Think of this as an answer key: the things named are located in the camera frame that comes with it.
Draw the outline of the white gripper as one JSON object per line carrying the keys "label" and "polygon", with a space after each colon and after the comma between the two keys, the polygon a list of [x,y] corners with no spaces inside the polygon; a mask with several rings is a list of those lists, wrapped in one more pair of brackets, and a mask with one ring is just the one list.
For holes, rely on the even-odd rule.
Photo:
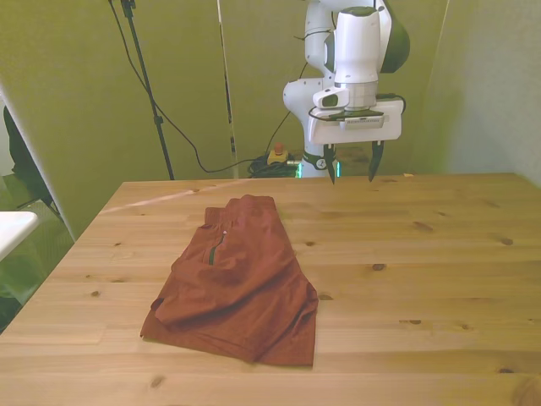
{"label": "white gripper", "polygon": [[402,99],[378,99],[376,105],[358,111],[344,109],[309,110],[307,134],[309,142],[325,145],[325,165],[331,182],[336,182],[335,144],[372,142],[369,182],[378,172],[387,140],[397,140],[402,134]]}

